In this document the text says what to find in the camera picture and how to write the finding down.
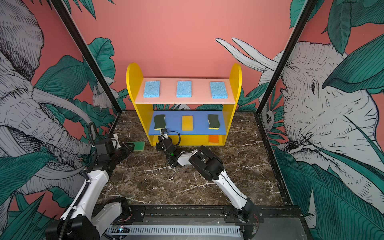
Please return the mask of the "bright green sponge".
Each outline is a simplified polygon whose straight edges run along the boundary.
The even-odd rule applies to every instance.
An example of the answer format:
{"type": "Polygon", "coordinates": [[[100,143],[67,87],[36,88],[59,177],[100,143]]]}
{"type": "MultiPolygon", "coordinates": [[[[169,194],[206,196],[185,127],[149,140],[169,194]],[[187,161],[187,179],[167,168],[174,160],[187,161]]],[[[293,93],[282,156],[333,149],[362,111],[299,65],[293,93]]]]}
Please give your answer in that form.
{"type": "Polygon", "coordinates": [[[145,148],[145,142],[133,142],[134,152],[142,152],[145,148]]]}

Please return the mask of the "dark green sponge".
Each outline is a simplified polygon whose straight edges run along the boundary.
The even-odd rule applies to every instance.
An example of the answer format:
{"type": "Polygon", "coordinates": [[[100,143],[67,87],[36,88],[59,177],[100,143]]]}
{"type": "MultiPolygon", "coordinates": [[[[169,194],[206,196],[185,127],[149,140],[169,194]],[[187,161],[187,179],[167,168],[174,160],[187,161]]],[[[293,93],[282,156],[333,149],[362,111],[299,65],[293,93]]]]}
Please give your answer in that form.
{"type": "Polygon", "coordinates": [[[209,114],[208,115],[208,122],[209,122],[209,130],[219,130],[220,129],[220,121],[219,121],[219,115],[215,114],[209,114]]]}
{"type": "Polygon", "coordinates": [[[154,130],[159,131],[166,128],[166,115],[156,115],[154,116],[154,130]]]}

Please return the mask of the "orange yellow sponge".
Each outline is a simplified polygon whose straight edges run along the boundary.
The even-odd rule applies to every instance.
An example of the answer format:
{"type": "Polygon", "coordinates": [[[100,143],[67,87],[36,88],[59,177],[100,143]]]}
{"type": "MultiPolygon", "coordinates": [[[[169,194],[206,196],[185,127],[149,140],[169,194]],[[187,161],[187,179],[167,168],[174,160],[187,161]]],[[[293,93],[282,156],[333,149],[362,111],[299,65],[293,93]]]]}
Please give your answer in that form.
{"type": "Polygon", "coordinates": [[[209,144],[218,144],[219,136],[218,135],[209,135],[209,144]]]}

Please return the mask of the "blue sponge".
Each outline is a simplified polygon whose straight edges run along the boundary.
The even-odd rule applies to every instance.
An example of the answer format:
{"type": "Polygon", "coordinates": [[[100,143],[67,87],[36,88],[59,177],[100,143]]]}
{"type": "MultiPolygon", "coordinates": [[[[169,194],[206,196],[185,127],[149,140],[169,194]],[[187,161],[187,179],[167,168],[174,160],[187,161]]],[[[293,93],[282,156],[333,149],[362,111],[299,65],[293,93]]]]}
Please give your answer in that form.
{"type": "Polygon", "coordinates": [[[191,98],[191,97],[192,97],[192,82],[178,81],[177,82],[177,98],[191,98]]]}
{"type": "Polygon", "coordinates": [[[160,81],[146,81],[143,97],[158,98],[160,96],[160,81]]]}
{"type": "Polygon", "coordinates": [[[228,93],[225,82],[210,82],[212,99],[227,99],[228,93]]]}

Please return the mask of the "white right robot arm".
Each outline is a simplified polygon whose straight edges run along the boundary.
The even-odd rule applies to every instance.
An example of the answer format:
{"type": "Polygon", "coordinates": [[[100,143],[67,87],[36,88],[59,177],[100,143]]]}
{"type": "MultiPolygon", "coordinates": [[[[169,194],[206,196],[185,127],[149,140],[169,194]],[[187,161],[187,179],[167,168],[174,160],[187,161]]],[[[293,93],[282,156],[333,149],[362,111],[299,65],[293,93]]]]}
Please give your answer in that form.
{"type": "Polygon", "coordinates": [[[224,192],[242,222],[257,220],[254,203],[230,179],[222,160],[216,154],[205,146],[190,152],[179,151],[167,134],[159,136],[158,140],[156,150],[165,154],[170,167],[193,166],[203,178],[212,181],[224,192]]]}

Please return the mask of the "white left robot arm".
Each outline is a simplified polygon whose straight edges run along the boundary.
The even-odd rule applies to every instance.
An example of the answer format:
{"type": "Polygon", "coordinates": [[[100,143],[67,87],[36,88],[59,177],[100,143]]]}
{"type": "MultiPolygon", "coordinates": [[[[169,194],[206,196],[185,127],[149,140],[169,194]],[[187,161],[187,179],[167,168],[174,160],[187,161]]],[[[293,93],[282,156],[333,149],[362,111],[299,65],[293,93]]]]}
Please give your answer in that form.
{"type": "Polygon", "coordinates": [[[92,214],[116,165],[133,153],[135,144],[106,138],[95,147],[91,165],[81,171],[85,178],[81,190],[60,219],[48,224],[47,240],[99,240],[113,221],[124,223],[132,217],[133,211],[123,197],[110,200],[98,214],[92,214]]]}

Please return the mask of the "yellow pink blue shelf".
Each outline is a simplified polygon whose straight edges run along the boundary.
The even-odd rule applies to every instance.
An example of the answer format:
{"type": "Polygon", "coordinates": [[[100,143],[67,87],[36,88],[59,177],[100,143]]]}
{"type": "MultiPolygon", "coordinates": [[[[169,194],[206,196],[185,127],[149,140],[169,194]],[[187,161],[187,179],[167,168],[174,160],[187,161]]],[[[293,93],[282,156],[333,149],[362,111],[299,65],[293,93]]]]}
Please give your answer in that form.
{"type": "Polygon", "coordinates": [[[160,131],[154,130],[154,116],[166,115],[166,129],[176,143],[181,136],[181,146],[223,146],[229,135],[233,117],[242,90],[242,69],[234,64],[227,79],[189,79],[192,82],[192,97],[177,98],[176,78],[145,78],[136,63],[128,65],[127,90],[151,146],[158,143],[160,131]],[[146,81],[160,81],[160,96],[144,98],[146,81]],[[210,82],[225,82],[228,98],[212,99],[210,82]],[[220,129],[209,130],[208,115],[219,115],[220,129]],[[193,116],[194,130],[182,131],[182,116],[193,116]],[[218,135],[218,144],[209,144],[209,135],[218,135]]]}

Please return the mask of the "white vent strip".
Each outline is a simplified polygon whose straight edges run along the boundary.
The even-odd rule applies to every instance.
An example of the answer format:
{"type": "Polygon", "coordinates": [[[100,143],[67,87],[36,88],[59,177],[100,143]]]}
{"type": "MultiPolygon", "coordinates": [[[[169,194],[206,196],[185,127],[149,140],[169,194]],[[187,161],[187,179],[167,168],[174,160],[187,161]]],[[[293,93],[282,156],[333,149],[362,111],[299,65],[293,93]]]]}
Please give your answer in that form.
{"type": "Polygon", "coordinates": [[[239,226],[124,225],[110,226],[105,233],[110,237],[165,235],[242,237],[239,226]]]}

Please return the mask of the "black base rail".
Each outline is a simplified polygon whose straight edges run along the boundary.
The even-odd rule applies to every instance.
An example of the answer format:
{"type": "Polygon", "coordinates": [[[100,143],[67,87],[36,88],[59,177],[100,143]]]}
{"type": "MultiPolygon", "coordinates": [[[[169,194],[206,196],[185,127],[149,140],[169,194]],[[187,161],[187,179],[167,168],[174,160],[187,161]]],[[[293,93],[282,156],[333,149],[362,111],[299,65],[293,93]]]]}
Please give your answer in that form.
{"type": "Polygon", "coordinates": [[[231,206],[223,205],[131,205],[132,217],[110,226],[239,226],[242,237],[223,236],[120,236],[105,232],[102,240],[311,240],[304,216],[297,206],[258,206],[257,220],[248,223],[237,218],[231,206]]]}

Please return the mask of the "black left frame post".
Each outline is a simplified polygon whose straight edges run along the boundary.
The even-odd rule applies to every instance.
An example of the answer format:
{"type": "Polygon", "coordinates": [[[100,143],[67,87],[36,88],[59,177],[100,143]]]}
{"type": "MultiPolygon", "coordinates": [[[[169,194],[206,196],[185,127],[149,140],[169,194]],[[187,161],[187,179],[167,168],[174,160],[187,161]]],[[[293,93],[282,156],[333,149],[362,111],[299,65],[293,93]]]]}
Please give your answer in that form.
{"type": "Polygon", "coordinates": [[[76,24],[74,23],[69,10],[67,9],[67,6],[64,4],[63,1],[57,1],[53,0],[51,1],[54,9],[58,13],[59,17],[61,18],[62,22],[66,26],[68,32],[70,33],[72,39],[76,43],[77,47],[81,51],[83,57],[85,58],[87,64],[89,65],[91,72],[95,75],[96,79],[98,80],[99,84],[105,91],[105,94],[109,98],[110,102],[112,103],[112,106],[115,108],[118,114],[122,113],[122,109],[120,105],[118,104],[116,98],[114,97],[111,88],[107,84],[104,75],[99,68],[95,58],[93,57],[88,45],[84,41],[83,36],[79,32],[79,29],[77,28],[76,24]]]}

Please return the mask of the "black frame post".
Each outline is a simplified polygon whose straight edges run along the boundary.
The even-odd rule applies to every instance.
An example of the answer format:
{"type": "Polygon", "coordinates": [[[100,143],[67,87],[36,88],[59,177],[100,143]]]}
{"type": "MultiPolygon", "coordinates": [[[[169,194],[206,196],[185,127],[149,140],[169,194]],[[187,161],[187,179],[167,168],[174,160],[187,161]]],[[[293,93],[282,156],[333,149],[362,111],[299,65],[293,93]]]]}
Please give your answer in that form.
{"type": "Polygon", "coordinates": [[[69,10],[67,9],[67,6],[64,4],[63,1],[57,1],[53,0],[51,1],[54,9],[58,13],[59,17],[61,18],[62,22],[66,26],[68,32],[70,33],[72,39],[76,43],[77,47],[81,51],[83,57],[85,58],[87,64],[89,65],[91,72],[95,75],[96,79],[98,80],[99,84],[105,91],[105,94],[109,98],[110,102],[112,103],[112,106],[115,108],[118,114],[122,113],[122,109],[120,105],[118,104],[116,98],[114,97],[111,88],[107,84],[104,75],[99,68],[95,58],[93,57],[88,45],[84,41],[83,36],[79,32],[79,29],[77,28],[76,24],[74,23],[69,10]]]}
{"type": "Polygon", "coordinates": [[[266,89],[266,92],[262,98],[262,101],[259,104],[259,107],[256,111],[257,116],[261,115],[262,110],[265,107],[269,96],[271,95],[277,81],[280,79],[281,74],[282,74],[282,72],[283,72],[283,70],[284,70],[284,68],[285,68],[294,48],[295,48],[295,45],[296,45],[297,41],[299,40],[299,38],[300,38],[304,28],[305,28],[305,25],[307,24],[309,17],[312,14],[312,11],[314,10],[317,2],[318,1],[316,1],[316,0],[309,0],[309,1],[306,1],[306,3],[304,4],[304,7],[301,11],[298,22],[296,23],[296,26],[293,29],[291,37],[290,37],[290,39],[286,45],[286,48],[283,51],[283,54],[282,54],[281,59],[278,63],[278,66],[274,70],[274,74],[272,76],[272,79],[269,82],[268,87],[266,89]]]}

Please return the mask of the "black right frame post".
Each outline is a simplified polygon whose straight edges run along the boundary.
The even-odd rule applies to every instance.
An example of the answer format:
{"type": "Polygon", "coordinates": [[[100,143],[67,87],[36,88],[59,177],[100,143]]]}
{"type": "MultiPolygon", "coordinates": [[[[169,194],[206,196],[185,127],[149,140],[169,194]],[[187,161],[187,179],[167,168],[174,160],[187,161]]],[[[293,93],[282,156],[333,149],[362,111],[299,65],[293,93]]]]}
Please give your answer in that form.
{"type": "Polygon", "coordinates": [[[283,70],[284,70],[284,68],[285,68],[294,48],[295,48],[295,45],[296,45],[297,41],[299,40],[299,38],[300,38],[304,28],[305,28],[305,25],[307,24],[309,17],[312,14],[312,11],[314,10],[317,2],[318,1],[316,1],[316,0],[309,0],[309,1],[306,1],[306,3],[304,4],[304,7],[301,11],[298,22],[296,23],[296,26],[293,29],[291,37],[290,37],[290,39],[286,45],[286,48],[283,51],[283,54],[282,54],[281,59],[278,63],[278,66],[274,70],[274,74],[272,76],[272,79],[269,82],[268,87],[266,89],[266,92],[262,98],[262,101],[259,104],[259,107],[256,111],[257,116],[261,115],[262,110],[265,107],[269,96],[271,95],[277,81],[280,79],[281,74],[282,74],[282,72],[283,72],[283,70]]]}

